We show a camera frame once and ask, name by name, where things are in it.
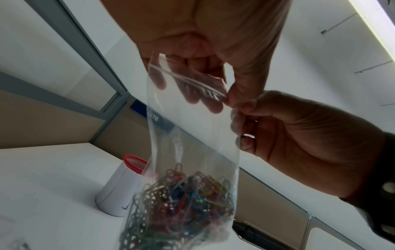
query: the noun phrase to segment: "ceiling light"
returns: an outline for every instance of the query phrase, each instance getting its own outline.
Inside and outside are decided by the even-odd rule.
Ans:
[[[349,1],[395,61],[395,25],[378,0]]]

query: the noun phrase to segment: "clear plastic bag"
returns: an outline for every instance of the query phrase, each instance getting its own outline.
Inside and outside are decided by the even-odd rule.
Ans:
[[[226,240],[239,174],[226,85],[153,56],[147,89],[152,156],[120,249],[187,250]]]

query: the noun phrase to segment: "black sleeve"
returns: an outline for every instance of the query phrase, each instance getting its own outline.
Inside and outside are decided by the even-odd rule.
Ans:
[[[386,134],[375,169],[358,191],[342,200],[365,211],[373,232],[395,243],[395,135]]]

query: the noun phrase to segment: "white desk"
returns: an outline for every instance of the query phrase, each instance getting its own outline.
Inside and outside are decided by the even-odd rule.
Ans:
[[[89,143],[0,150],[0,215],[16,221],[31,250],[112,250],[123,218],[94,198],[120,162]],[[257,248],[231,234],[206,249]]]

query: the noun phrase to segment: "white pen holder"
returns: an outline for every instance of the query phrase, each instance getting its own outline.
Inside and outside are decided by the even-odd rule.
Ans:
[[[126,216],[146,164],[138,157],[125,155],[123,162],[96,196],[98,208],[112,216]]]

